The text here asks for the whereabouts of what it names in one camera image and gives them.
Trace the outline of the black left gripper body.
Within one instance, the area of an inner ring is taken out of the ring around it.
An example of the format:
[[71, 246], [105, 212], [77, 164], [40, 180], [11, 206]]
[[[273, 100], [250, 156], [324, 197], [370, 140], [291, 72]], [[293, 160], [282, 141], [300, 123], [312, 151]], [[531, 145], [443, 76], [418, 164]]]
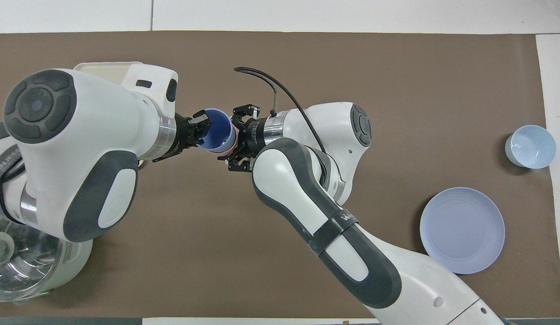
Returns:
[[152, 156], [152, 162], [177, 156], [185, 149], [196, 147], [196, 138], [202, 137], [202, 124], [193, 124], [192, 117], [175, 113], [168, 124], [160, 125], [160, 140], [156, 142], [160, 153]]

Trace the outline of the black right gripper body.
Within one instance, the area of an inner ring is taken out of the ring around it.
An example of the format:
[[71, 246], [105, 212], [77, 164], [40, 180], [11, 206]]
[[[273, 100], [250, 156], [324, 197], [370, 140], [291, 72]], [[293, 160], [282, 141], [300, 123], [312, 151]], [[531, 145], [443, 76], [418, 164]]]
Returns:
[[255, 157], [263, 148], [263, 138], [259, 136], [258, 127], [262, 124], [262, 119], [257, 119], [260, 108], [247, 104], [240, 107], [245, 108], [245, 117], [243, 117], [244, 130], [239, 130], [238, 147], [234, 152], [238, 152], [236, 159], [238, 164], [228, 164], [228, 170], [231, 172], [251, 172], [255, 163]]

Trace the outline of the pink cup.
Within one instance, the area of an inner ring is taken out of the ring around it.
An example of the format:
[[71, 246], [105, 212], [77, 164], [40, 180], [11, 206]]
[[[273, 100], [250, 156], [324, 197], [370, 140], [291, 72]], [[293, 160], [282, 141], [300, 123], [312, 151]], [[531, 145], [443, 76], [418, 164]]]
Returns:
[[231, 144], [231, 147], [230, 147], [228, 150], [224, 151], [224, 152], [218, 152], [218, 153], [214, 152], [214, 154], [215, 154], [217, 157], [226, 157], [226, 156], [229, 156], [229, 155], [232, 154], [232, 153], [234, 152], [234, 150], [238, 147], [238, 140], [239, 140], [239, 135], [238, 135], [238, 134], [239, 134], [239, 130], [238, 130], [236, 127], [233, 127], [233, 130], [234, 130], [234, 132], [235, 132], [235, 140], [234, 140], [233, 144]]

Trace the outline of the blue ribbed cup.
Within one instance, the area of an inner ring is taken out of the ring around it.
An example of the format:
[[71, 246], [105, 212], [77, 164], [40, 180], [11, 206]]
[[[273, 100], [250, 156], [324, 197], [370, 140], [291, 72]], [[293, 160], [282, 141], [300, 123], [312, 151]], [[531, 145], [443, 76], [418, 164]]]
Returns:
[[237, 145], [238, 130], [224, 111], [216, 108], [209, 108], [205, 111], [211, 121], [211, 126], [208, 133], [201, 138], [203, 144], [198, 144], [198, 146], [222, 156]]

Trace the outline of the cream rabbit print tray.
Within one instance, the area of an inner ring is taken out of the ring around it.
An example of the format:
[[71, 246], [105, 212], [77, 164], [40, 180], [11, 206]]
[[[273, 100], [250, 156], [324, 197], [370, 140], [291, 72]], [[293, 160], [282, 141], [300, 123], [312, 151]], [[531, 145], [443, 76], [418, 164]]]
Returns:
[[121, 84], [130, 66], [136, 63], [138, 62], [82, 62], [77, 64], [73, 70], [92, 74], [110, 82]]

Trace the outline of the brown table mat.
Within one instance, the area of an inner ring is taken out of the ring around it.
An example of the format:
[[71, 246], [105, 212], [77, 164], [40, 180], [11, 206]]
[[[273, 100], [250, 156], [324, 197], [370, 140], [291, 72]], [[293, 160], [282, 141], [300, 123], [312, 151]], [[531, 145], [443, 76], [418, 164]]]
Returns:
[[[140, 61], [179, 75], [176, 111], [273, 93], [234, 71], [277, 78], [303, 107], [355, 102], [373, 143], [345, 208], [379, 239], [424, 253], [421, 212], [452, 187], [498, 206], [505, 243], [462, 279], [499, 316], [560, 317], [560, 257], [550, 169], [505, 156], [509, 134], [546, 126], [537, 46], [529, 35], [285, 32], [84, 32], [0, 35], [0, 121], [20, 80], [81, 62]], [[148, 164], [127, 216], [94, 240], [84, 269], [51, 294], [1, 304], [0, 317], [369, 318], [251, 175], [199, 148]]]

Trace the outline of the pale green pot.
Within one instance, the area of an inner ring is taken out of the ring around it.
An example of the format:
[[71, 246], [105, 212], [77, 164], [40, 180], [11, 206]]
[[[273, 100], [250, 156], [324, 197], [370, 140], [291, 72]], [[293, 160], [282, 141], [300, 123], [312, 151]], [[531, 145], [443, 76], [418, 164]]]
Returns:
[[85, 266], [91, 250], [93, 242], [67, 242], [61, 241], [61, 253], [53, 270], [50, 272], [47, 280], [43, 282], [40, 292], [28, 296], [24, 300], [30, 300], [49, 293], [51, 290], [63, 286], [79, 274], [81, 269]]

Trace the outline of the glass pot lid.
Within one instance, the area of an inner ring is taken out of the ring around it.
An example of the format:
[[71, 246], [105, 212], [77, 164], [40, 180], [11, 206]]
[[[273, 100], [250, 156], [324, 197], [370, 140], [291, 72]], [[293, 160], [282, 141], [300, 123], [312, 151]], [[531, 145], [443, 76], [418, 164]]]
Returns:
[[61, 253], [61, 241], [0, 218], [0, 302], [40, 292]]

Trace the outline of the blue round plate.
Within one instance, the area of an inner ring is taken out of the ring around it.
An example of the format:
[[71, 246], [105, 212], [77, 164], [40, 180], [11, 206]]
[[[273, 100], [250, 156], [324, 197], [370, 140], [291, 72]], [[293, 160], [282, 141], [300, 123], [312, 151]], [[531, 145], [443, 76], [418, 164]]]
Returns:
[[489, 268], [502, 253], [505, 223], [498, 206], [482, 192], [453, 187], [424, 207], [420, 237], [430, 257], [459, 275]]

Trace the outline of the light blue bowl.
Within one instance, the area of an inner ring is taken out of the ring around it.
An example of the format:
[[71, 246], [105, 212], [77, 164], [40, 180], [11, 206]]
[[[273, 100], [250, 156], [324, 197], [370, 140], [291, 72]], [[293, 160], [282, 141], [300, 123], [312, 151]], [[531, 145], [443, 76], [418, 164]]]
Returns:
[[538, 125], [524, 125], [517, 129], [507, 138], [504, 149], [513, 164], [529, 169], [546, 168], [557, 154], [555, 138]]

